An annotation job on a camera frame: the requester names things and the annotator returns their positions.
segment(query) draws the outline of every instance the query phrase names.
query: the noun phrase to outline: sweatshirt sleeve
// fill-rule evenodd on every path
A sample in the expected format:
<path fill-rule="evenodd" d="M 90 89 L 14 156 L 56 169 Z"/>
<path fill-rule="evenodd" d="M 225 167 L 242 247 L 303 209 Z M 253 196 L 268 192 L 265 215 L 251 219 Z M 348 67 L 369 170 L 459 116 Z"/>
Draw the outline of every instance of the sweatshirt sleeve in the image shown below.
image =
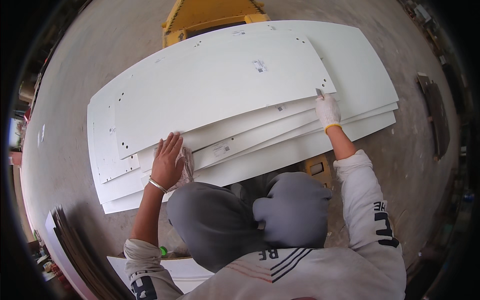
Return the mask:
<path fill-rule="evenodd" d="M 372 162 L 363 150 L 333 163 L 342 185 L 343 218 L 349 247 L 392 280 L 403 298 L 406 271 L 402 247 L 394 237 Z"/>
<path fill-rule="evenodd" d="M 136 239 L 126 240 L 123 252 L 127 258 L 125 272 L 137 300 L 173 300 L 183 295 L 168 271 L 160 265 L 158 247 Z"/>

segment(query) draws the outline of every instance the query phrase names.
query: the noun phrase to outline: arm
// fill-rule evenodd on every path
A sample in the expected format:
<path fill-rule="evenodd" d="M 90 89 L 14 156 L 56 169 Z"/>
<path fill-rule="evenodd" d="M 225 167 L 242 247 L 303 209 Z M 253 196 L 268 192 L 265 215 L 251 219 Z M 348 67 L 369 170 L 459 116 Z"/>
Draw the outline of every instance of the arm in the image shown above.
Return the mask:
<path fill-rule="evenodd" d="M 160 140 L 152 165 L 153 179 L 168 190 L 180 179 L 184 160 L 175 163 L 183 139 L 180 134 L 170 133 L 167 140 Z M 123 246 L 127 258 L 125 272 L 137 299 L 176 299 L 183 293 L 173 283 L 160 265 L 161 251 L 158 248 L 158 215 L 163 192 L 148 183 L 140 203 L 130 238 Z"/>
<path fill-rule="evenodd" d="M 326 94 L 317 99 L 317 115 L 326 128 L 337 160 L 333 163 L 342 184 L 343 218 L 348 228 L 349 247 L 375 265 L 391 285 L 404 295 L 406 272 L 402 248 L 394 238 L 380 185 L 372 162 L 355 148 L 343 132 L 340 109 Z"/>

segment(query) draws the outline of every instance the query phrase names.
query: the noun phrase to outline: concrete floor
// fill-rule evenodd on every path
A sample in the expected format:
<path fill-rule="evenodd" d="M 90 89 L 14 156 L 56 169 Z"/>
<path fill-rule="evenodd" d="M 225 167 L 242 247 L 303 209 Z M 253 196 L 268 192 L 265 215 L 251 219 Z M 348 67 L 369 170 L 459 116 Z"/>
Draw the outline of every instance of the concrete floor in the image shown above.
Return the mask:
<path fill-rule="evenodd" d="M 62 205 L 102 263 L 118 255 L 137 210 L 105 215 L 98 202 L 88 158 L 86 109 L 90 98 L 122 71 L 162 48 L 161 23 L 175 0 L 94 0 L 75 20 L 48 66 L 23 154 L 22 185 L 31 222 L 46 236 L 45 219 Z M 432 217 L 456 166 L 458 120 L 441 66 L 427 42 L 395 0 L 264 0 L 272 20 L 327 21 L 358 27 L 384 63 L 400 99 L 396 124 L 355 144 L 366 151 L 388 200 L 396 235 L 409 266 L 426 241 Z M 438 83 L 450 126 L 450 146 L 432 159 L 432 132 L 423 96 L 414 82 L 424 72 Z M 44 142 L 37 133 L 45 124 Z M 333 154 L 328 158 L 333 161 Z M 327 246 L 347 246 L 339 185 L 334 181 Z M 159 220 L 163 243 L 171 230 L 165 210 Z"/>

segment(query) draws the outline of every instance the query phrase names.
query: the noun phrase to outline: hand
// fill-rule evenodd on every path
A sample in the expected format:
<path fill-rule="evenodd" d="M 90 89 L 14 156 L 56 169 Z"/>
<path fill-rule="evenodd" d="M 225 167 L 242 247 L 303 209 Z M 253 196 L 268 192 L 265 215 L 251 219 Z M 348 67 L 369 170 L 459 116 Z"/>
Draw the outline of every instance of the hand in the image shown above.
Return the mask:
<path fill-rule="evenodd" d="M 180 152 L 182 142 L 183 138 L 179 132 L 175 134 L 170 132 L 166 141 L 161 139 L 158 143 L 150 178 L 165 190 L 174 186 L 181 177 L 185 158 L 181 157 L 176 165 L 175 160 Z"/>
<path fill-rule="evenodd" d="M 315 111 L 325 132 L 328 127 L 333 125 L 340 126 L 340 121 L 342 120 L 340 108 L 331 94 L 318 96 Z"/>

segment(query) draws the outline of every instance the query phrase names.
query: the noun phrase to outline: green cap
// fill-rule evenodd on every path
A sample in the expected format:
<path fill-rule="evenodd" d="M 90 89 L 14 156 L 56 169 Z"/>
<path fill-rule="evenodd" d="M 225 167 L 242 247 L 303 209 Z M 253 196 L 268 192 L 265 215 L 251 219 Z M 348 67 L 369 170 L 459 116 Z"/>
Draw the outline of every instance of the green cap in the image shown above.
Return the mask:
<path fill-rule="evenodd" d="M 167 249 L 164 246 L 160 246 L 160 251 L 162 252 L 162 255 L 167 255 Z"/>

